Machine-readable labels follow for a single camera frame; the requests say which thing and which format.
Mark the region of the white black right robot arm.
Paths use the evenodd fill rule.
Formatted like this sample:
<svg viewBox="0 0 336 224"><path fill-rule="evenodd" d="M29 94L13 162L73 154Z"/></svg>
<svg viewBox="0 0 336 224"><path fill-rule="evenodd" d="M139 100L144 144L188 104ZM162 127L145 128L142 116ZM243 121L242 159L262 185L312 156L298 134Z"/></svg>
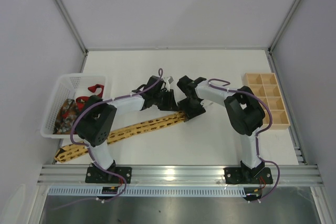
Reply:
<svg viewBox="0 0 336 224"><path fill-rule="evenodd" d="M215 86L211 81L203 77L195 80L188 76L180 78L177 86L186 98L177 103L178 107L185 113L186 120L190 120L206 112L202 105L203 100L223 106L231 126L240 134L241 139L243 155L240 161L241 176L236 184L256 183L265 168L265 162L260 159L258 142L265 112L249 87L230 90Z"/></svg>

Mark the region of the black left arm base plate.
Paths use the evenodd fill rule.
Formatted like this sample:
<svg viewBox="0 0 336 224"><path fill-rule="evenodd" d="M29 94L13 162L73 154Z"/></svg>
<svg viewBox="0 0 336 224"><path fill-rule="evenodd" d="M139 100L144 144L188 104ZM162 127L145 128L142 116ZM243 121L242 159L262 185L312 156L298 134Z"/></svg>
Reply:
<svg viewBox="0 0 336 224"><path fill-rule="evenodd" d="M117 166L114 173L122 176L127 183L131 182L132 168ZM95 166L89 166L86 171L85 183L88 184L118 184L121 179L112 176Z"/></svg>

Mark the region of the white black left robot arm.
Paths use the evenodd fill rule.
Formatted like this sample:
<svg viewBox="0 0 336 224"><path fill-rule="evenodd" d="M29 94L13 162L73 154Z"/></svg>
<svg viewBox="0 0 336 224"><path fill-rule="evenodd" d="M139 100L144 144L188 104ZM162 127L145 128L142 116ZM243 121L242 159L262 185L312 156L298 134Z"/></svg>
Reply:
<svg viewBox="0 0 336 224"><path fill-rule="evenodd" d="M174 92L170 89L171 76L163 78L151 76L146 84L131 91L130 94L103 100L92 95L74 121L70 140L76 133L82 146L88 149L94 168L105 174L115 176L116 162L108 151L107 138L116 116L138 112L156 106L161 111L176 111Z"/></svg>

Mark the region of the yellow beetle print tie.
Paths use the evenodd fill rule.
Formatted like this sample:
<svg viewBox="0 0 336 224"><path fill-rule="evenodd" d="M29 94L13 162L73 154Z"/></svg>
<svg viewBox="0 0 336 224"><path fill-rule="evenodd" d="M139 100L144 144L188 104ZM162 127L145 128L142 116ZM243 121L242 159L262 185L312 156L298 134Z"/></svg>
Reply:
<svg viewBox="0 0 336 224"><path fill-rule="evenodd" d="M161 130L170 126L183 123L186 120L186 114L182 111L161 118L144 121L138 124L123 127L111 131L107 138L107 144L111 145L126 138L140 134ZM80 145L69 144L59 148L54 160L59 163L65 163L78 157L88 154L88 148Z"/></svg>

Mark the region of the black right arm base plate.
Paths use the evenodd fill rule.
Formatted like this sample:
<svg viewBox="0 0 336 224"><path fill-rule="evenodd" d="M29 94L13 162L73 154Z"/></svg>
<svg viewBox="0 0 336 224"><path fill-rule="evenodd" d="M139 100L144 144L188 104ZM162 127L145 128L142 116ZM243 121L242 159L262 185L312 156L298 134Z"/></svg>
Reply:
<svg viewBox="0 0 336 224"><path fill-rule="evenodd" d="M224 177L227 184L262 184L271 185L274 180L269 167L249 169L241 166L224 168Z"/></svg>

